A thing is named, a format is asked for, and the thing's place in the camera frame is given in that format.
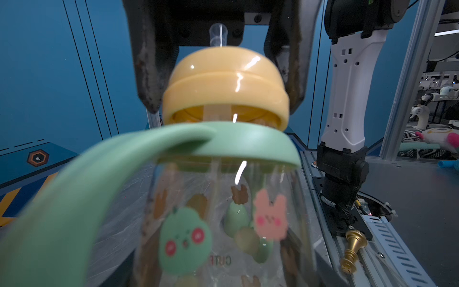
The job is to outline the clear printed baby bottle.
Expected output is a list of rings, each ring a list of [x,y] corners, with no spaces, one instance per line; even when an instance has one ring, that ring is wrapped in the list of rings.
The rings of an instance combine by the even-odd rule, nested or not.
[[[316,287],[314,260],[296,168],[254,160],[162,160],[131,283]]]

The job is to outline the yellow bottle nipple collar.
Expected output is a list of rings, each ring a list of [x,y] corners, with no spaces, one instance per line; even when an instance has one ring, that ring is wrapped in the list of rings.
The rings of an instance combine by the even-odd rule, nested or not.
[[[265,56],[228,46],[228,30],[209,29],[210,47],[183,58],[163,96],[164,124],[233,121],[284,131],[289,97],[277,67]]]

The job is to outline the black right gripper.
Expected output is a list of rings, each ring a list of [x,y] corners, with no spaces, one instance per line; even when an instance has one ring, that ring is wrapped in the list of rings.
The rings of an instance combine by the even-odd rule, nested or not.
[[[178,58],[179,47],[208,47],[210,27],[228,29],[238,46],[246,26],[268,26],[264,53],[279,70],[291,115],[306,96],[320,0],[151,1],[125,0],[137,94],[155,114]]]

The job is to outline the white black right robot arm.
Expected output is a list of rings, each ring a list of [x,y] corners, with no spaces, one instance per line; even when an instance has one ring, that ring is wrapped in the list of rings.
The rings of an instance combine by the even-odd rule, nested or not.
[[[408,1],[124,1],[137,94],[163,121],[239,120],[278,130],[302,104],[321,7],[332,90],[318,147],[327,202],[350,210],[368,175],[374,68]]]

